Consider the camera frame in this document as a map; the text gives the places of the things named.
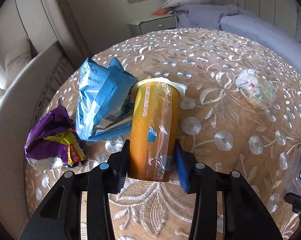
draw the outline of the blue snack bag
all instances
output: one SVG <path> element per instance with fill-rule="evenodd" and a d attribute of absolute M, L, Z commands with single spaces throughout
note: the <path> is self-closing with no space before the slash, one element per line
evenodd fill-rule
<path fill-rule="evenodd" d="M 134 108 L 130 91 L 137 81 L 115 57 L 108 67 L 87 58 L 79 75 L 78 136 L 82 140 L 98 141 L 114 134 L 112 127 L 116 128 L 116 135 L 129 132 L 129 117 Z"/>

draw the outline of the crumpled plastic bag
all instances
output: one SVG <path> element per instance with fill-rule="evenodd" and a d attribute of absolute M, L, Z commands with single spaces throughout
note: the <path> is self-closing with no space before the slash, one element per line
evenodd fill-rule
<path fill-rule="evenodd" d="M 65 107 L 48 112 L 29 132 L 25 155 L 30 165 L 38 171 L 61 166 L 81 166 L 85 154 L 75 137 L 75 126 Z"/>
<path fill-rule="evenodd" d="M 134 109 L 130 93 L 137 81 L 115 57 L 107 67 L 85 60 L 80 68 L 76 113 L 80 139 L 100 141 L 130 132 Z"/>
<path fill-rule="evenodd" d="M 276 99 L 276 87 L 267 79 L 258 76 L 254 69 L 244 69 L 236 79 L 235 85 L 256 108 L 267 109 Z"/>

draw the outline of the table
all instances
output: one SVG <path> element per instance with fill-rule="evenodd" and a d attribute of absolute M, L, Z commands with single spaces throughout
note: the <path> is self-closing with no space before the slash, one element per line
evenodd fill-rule
<path fill-rule="evenodd" d="M 108 65 L 116 56 L 139 80 L 166 77 L 186 85 L 180 103 L 177 135 L 184 150 L 216 171 L 240 171 L 261 198 L 284 239 L 296 229 L 298 216 L 284 202 L 282 183 L 289 159 L 301 145 L 301 76 L 281 57 L 249 39 L 205 29 L 178 29 L 136 37 L 93 57 Z M 277 87 L 274 107 L 262 111 L 249 105 L 235 86 L 236 76 L 255 68 Z M 78 101 L 76 71 L 59 89 L 47 111 L 62 97 L 75 119 Z M 76 172 L 91 170 L 123 145 L 128 135 L 97 143 L 81 142 L 90 161 Z M 67 169 L 26 169 L 31 212 Z M 121 240 L 187 239 L 194 195 L 186 195 L 176 173 L 169 183 L 127 179 L 110 198 L 115 236 Z M 222 237 L 221 194 L 218 195 L 218 239 Z M 85 194 L 82 208 L 85 209 Z M 85 212 L 82 239 L 86 239 Z"/>
<path fill-rule="evenodd" d="M 161 16 L 148 15 L 134 19 L 128 23 L 131 37 L 150 33 L 152 31 L 161 31 L 176 28 L 176 18 L 171 14 Z"/>

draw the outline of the yellow paper cup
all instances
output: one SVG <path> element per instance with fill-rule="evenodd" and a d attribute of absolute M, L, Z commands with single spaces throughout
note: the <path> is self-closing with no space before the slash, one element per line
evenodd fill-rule
<path fill-rule="evenodd" d="M 128 177 L 169 181 L 179 101 L 186 87 L 166 78 L 138 82 L 132 121 Z"/>

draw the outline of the wall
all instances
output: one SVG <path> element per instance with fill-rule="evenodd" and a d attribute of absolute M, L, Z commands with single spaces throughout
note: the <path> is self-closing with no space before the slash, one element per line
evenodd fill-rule
<path fill-rule="evenodd" d="M 124 0 L 67 0 L 91 51 L 98 53 L 130 38 L 127 23 L 150 15 L 153 0 L 128 4 Z"/>
<path fill-rule="evenodd" d="M 296 0 L 238 0 L 239 6 L 301 42 L 301 8 Z M 127 23 L 150 15 L 165 1 L 68 0 L 91 51 L 98 53 L 130 38 Z"/>

